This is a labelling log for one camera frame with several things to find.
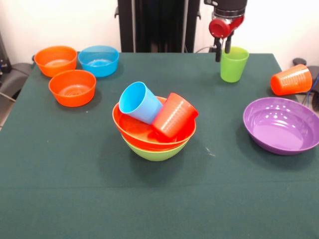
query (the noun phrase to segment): green bowl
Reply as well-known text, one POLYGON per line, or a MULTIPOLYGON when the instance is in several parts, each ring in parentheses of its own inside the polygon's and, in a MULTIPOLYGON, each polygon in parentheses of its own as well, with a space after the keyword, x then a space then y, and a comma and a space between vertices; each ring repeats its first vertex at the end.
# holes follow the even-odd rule
POLYGON ((185 147, 185 145, 188 142, 188 141, 186 141, 185 143, 181 144, 180 146, 173 148, 173 149, 170 149, 170 150, 167 150, 167 151, 147 151, 147 150, 143 150, 140 148, 136 148, 134 145, 127 142, 127 140, 125 140, 125 138, 123 136, 122 136, 122 138, 128 144, 128 146, 131 148, 131 150, 133 150, 138 156, 140 156, 144 159, 147 159, 149 161, 155 161, 155 162, 164 161, 164 160, 167 160, 169 158, 172 158, 173 156, 178 154, 185 147))

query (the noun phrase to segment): orange cup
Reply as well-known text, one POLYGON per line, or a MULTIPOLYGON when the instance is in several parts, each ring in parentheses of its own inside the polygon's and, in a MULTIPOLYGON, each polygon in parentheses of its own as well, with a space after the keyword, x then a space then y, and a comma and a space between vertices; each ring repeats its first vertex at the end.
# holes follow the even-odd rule
POLYGON ((89 103, 95 93, 96 78, 87 71, 71 70, 54 76, 49 89, 63 106, 78 107, 89 103))
POLYGON ((313 78, 307 66, 300 64, 274 75, 270 85, 277 96, 291 95, 309 91, 313 78))
POLYGON ((40 71, 48 77, 53 77, 63 71, 74 70, 76 60, 76 50, 68 46, 51 46, 34 56, 34 61, 40 71))
POLYGON ((152 122, 152 127, 160 135, 173 138, 197 116, 198 111, 187 100, 178 94, 170 93, 152 122))

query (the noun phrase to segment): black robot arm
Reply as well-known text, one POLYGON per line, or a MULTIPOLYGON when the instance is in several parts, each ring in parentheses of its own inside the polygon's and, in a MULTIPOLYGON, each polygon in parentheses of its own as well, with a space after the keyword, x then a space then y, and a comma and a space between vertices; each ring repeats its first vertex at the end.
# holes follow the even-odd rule
POLYGON ((204 0, 204 3, 214 6, 209 32, 215 40, 209 52, 215 52, 215 60, 219 62, 224 39, 227 38, 225 52, 229 53, 234 30, 244 21, 247 0, 204 0))

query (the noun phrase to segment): white wall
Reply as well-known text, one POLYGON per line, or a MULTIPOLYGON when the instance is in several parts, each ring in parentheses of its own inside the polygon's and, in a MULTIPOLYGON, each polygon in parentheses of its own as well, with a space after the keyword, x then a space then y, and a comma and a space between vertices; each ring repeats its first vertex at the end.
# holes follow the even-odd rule
MULTIPOLYGON (((121 50, 116 6, 117 0, 0 0, 0 31, 12 63, 30 62, 37 51, 57 44, 76 50, 106 44, 121 50)), ((213 8, 201 4, 200 9, 195 50, 213 43, 208 32, 213 8)), ((248 0, 233 45, 272 52, 282 68, 295 57, 319 64, 318 23, 318 0, 248 0)))
POLYGON ((121 50, 117 0, 0 0, 0 31, 12 64, 51 45, 121 50))

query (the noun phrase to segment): red bowl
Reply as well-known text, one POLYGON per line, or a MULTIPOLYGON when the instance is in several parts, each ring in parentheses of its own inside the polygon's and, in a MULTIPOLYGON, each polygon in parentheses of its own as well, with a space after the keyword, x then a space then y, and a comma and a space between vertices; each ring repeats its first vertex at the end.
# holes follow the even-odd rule
MULTIPOLYGON (((158 96, 157 98, 162 103, 166 101, 165 98, 158 96)), ((151 125, 123 114, 119 110, 119 103, 114 106, 112 116, 116 127, 123 137, 135 147, 144 150, 161 151, 178 147, 189 140, 196 131, 196 122, 193 120, 185 125, 176 137, 167 139, 155 132, 151 125)))
POLYGON ((68 46, 51 46, 39 51, 34 61, 41 72, 53 77, 59 73, 76 68, 77 52, 68 46))
POLYGON ((54 76, 49 90, 63 106, 78 107, 89 103, 95 94, 96 78, 83 70, 65 71, 54 76))

